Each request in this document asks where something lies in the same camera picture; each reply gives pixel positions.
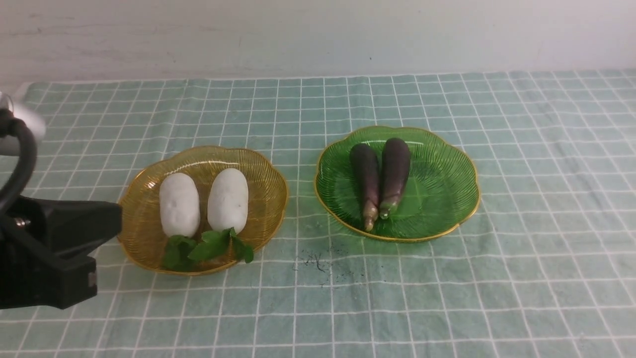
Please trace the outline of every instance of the black cable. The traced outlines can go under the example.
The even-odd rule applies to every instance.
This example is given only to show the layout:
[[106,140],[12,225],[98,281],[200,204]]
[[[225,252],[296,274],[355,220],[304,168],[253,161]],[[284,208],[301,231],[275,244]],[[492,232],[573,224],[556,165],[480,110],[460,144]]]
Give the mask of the black cable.
[[16,137],[20,144],[20,155],[13,173],[0,189],[0,217],[18,199],[24,188],[29,183],[31,175],[36,167],[38,158],[38,145],[31,130],[21,119],[13,117],[8,110],[0,111],[0,138],[5,136]]

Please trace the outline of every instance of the white wall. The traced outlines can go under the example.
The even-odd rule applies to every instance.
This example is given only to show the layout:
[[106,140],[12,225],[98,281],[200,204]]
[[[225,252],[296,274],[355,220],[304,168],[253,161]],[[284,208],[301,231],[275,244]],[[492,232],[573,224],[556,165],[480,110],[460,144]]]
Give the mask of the white wall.
[[636,0],[3,0],[0,83],[636,67]]

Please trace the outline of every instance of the green leaf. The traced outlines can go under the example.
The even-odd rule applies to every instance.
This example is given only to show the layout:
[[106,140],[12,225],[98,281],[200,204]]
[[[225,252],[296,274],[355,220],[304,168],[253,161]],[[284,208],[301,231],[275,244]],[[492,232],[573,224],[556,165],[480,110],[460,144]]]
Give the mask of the green leaf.
[[245,263],[249,264],[250,262],[252,262],[254,260],[254,250],[252,249],[251,246],[249,245],[244,245],[244,250],[245,250]]
[[227,252],[230,240],[227,235],[216,231],[201,234],[201,242],[190,252],[188,258],[194,261],[207,261]]
[[165,247],[165,253],[163,254],[162,265],[167,269],[173,269],[181,261],[181,253],[177,245],[168,245]]
[[196,245],[196,241],[183,235],[171,236],[165,246],[162,266],[173,271],[192,270],[196,263],[188,258],[188,254]]
[[232,238],[232,245],[234,247],[234,259],[241,261],[245,255],[245,244],[238,238]]
[[217,231],[206,231],[201,234],[201,240],[206,243],[215,243],[224,237],[223,233],[219,233]]

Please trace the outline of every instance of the green glass plate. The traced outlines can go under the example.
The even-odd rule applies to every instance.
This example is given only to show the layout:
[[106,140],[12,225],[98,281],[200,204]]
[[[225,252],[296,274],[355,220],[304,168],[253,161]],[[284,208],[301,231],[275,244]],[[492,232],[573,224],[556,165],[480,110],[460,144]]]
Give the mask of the green glass plate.
[[[392,137],[409,146],[409,179],[398,209],[388,219],[378,219],[367,233],[349,151],[357,143],[367,143],[382,165],[384,143]],[[330,144],[318,159],[314,190],[337,221],[385,241],[426,241],[448,234],[477,211],[481,198],[477,169],[463,151],[429,131],[409,127],[365,127]]]

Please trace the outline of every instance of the eggplant stem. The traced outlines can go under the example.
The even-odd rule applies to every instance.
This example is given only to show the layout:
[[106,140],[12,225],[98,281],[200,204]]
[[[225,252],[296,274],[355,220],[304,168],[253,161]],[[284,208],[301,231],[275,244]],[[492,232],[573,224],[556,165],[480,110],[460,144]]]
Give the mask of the eggplant stem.
[[373,230],[373,224],[378,220],[378,207],[373,204],[373,201],[366,200],[364,202],[362,216],[364,219],[364,230],[366,232]]
[[396,198],[385,200],[380,203],[380,218],[386,220],[389,215],[398,208],[399,201]]

